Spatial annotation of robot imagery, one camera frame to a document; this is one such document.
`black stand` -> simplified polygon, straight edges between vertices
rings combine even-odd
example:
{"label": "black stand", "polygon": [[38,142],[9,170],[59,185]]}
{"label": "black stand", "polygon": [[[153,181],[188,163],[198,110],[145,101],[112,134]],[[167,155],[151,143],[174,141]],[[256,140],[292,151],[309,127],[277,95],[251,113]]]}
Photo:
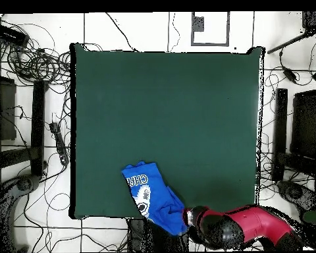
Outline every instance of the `black stand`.
{"label": "black stand", "polygon": [[274,47],[267,53],[271,54],[275,51],[278,51],[279,49],[288,47],[292,43],[296,43],[304,38],[314,36],[316,34],[316,11],[303,11],[302,12],[302,27],[305,29],[305,32],[302,35],[299,35],[298,37],[295,37],[294,39],[291,39],[290,41],[287,41],[286,43],[283,43],[282,45],[279,45],[278,47]]}
{"label": "black stand", "polygon": [[32,175],[42,176],[46,90],[43,80],[34,82],[31,147],[0,152],[0,169],[30,160]]}
{"label": "black stand", "polygon": [[270,51],[268,51],[268,54],[271,54],[273,52],[278,51],[279,49],[283,49],[284,47],[288,47],[289,45],[291,45],[292,43],[296,43],[304,38],[308,38],[311,37],[313,35],[315,35],[316,32],[312,32],[312,31],[308,31],[308,32],[304,32],[302,35],[299,35],[298,37],[295,37],[294,39],[291,39],[289,41],[287,41],[286,43],[283,43],[282,45],[279,45],[277,47],[274,47],[273,49],[271,49]]}

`floor tile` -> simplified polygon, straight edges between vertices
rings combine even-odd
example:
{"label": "floor tile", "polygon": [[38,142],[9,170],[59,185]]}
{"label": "floor tile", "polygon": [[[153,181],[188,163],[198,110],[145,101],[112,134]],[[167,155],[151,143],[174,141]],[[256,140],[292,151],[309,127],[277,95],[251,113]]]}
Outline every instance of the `floor tile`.
{"label": "floor tile", "polygon": [[[14,228],[14,238],[17,246],[28,245],[31,252],[34,245],[41,236],[41,229],[38,228]],[[34,252],[49,253],[45,247],[47,237],[47,246],[52,253],[79,253],[80,252],[80,230],[72,229],[44,229],[42,238],[37,243]]]}
{"label": "floor tile", "polygon": [[[255,12],[254,45],[262,45],[266,51],[301,35],[302,32],[302,12]],[[283,65],[289,69],[308,69],[311,49],[315,43],[316,35],[285,47]],[[266,69],[280,66],[279,52],[266,54]],[[316,70],[316,46],[312,56],[311,70]]]}
{"label": "floor tile", "polygon": [[[109,13],[138,51],[166,51],[168,13]],[[98,43],[103,50],[131,50],[126,38],[105,13],[87,13],[86,43]]]}
{"label": "floor tile", "polygon": [[83,237],[83,252],[108,252],[107,250],[117,250],[117,248],[126,242],[127,230],[96,230],[84,229],[84,234],[96,241],[94,243],[87,236]]}
{"label": "floor tile", "polygon": [[88,217],[83,220],[83,224],[85,228],[128,228],[125,218]]}
{"label": "floor tile", "polygon": [[253,12],[230,12],[228,47],[191,46],[191,30],[191,12],[171,12],[169,49],[171,50],[174,46],[173,52],[246,53],[252,47]]}

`blue t-shirt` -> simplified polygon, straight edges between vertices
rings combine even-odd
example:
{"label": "blue t-shirt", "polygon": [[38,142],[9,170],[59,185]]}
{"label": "blue t-shirt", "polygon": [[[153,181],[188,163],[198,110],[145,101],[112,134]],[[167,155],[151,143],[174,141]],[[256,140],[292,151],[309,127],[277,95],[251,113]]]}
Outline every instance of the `blue t-shirt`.
{"label": "blue t-shirt", "polygon": [[184,204],[165,186],[156,163],[139,162],[122,170],[140,213],[172,235],[187,231],[182,220]]}

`metal stand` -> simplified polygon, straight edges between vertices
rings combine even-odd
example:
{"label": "metal stand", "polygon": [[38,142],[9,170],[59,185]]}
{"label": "metal stand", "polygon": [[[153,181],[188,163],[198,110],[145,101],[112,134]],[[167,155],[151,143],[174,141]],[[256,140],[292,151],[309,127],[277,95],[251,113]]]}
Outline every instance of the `metal stand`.
{"label": "metal stand", "polygon": [[46,90],[43,80],[34,82],[31,147],[0,152],[0,169],[30,160],[32,175],[42,176]]}
{"label": "metal stand", "polygon": [[315,34],[316,34],[316,32],[312,32],[312,31],[304,32],[302,35],[299,35],[298,37],[295,37],[294,39],[291,39],[291,40],[287,41],[286,43],[283,43],[282,45],[274,47],[273,49],[271,49],[267,53],[271,54],[273,52],[278,51],[279,49],[283,49],[284,47],[288,47],[292,43],[296,43],[296,42],[298,42],[298,41],[300,41],[300,40],[302,40],[304,38],[308,38],[308,37],[313,36]]}

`black cable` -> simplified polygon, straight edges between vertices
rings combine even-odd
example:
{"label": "black cable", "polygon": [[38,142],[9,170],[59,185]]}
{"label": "black cable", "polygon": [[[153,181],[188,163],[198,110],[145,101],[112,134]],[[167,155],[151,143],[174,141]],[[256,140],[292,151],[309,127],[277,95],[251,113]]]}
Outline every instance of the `black cable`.
{"label": "black cable", "polygon": [[172,26],[173,26],[173,28],[176,30],[176,32],[178,33],[179,38],[178,38],[177,43],[172,47],[172,49],[171,49],[170,52],[172,52],[172,50],[174,49],[174,47],[176,47],[176,46],[179,44],[179,40],[180,40],[180,33],[179,33],[179,31],[176,29],[176,26],[174,26],[174,18],[175,18],[175,16],[176,16],[176,13],[174,13],[174,16],[173,16]]}
{"label": "black cable", "polygon": [[34,225],[38,226],[38,227],[42,230],[41,236],[39,236],[38,241],[35,243],[35,245],[34,245],[34,247],[33,247],[33,249],[32,249],[32,253],[34,253],[35,247],[38,245],[39,241],[41,240],[41,238],[42,238],[42,236],[43,236],[43,233],[44,233],[44,230],[43,230],[43,228],[42,228],[39,224],[37,224],[37,223],[35,223],[34,221],[30,220],[29,217],[26,215],[26,208],[27,208],[28,202],[29,202],[29,193],[27,194],[27,202],[26,202],[26,205],[24,206],[24,212],[23,212],[23,214],[24,214],[25,218],[26,218],[30,223],[33,223]]}
{"label": "black cable", "polygon": [[133,50],[133,51],[138,51],[137,49],[134,49],[130,43],[128,38],[125,36],[124,32],[119,28],[118,24],[113,20],[113,18],[109,15],[109,13],[105,12],[105,14],[111,19],[111,21],[113,22],[113,24],[117,27],[117,29],[122,33],[122,35],[125,37],[126,42],[128,43],[128,46]]}

